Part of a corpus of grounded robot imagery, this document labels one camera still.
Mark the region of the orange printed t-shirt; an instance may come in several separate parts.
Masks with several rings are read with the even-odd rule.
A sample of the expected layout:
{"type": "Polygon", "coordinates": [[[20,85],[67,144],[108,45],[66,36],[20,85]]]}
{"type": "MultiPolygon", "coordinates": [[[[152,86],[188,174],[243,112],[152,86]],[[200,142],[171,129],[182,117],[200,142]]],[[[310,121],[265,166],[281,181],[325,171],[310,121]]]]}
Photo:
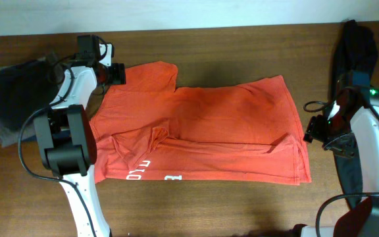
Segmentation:
{"type": "Polygon", "coordinates": [[[307,145],[282,76],[220,88],[177,87],[162,61],[126,70],[90,126],[95,181],[311,181],[307,145]]]}

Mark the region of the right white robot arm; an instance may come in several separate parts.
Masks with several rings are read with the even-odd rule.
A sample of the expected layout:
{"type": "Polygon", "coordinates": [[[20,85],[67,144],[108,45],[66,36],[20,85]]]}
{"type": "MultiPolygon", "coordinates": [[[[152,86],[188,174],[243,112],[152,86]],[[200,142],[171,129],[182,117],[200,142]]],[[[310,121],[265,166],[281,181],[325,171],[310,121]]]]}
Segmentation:
{"type": "Polygon", "coordinates": [[[362,188],[331,197],[318,209],[314,226],[301,226],[306,236],[379,236],[379,89],[370,84],[365,72],[351,70],[341,75],[334,97],[314,109],[304,141],[322,142],[335,156],[356,160],[361,170],[362,188]],[[358,201],[333,226],[321,226],[324,209],[334,201],[358,201]]]}

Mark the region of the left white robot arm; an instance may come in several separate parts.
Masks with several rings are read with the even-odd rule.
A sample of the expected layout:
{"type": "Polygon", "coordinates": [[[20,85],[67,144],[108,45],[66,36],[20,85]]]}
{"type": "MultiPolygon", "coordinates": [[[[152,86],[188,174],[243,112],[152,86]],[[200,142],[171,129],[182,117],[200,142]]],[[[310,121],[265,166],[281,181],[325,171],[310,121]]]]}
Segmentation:
{"type": "Polygon", "coordinates": [[[67,196],[78,236],[111,236],[95,187],[97,147],[86,107],[97,86],[125,84],[114,46],[95,35],[77,37],[59,92],[32,121],[43,166],[67,196]]]}

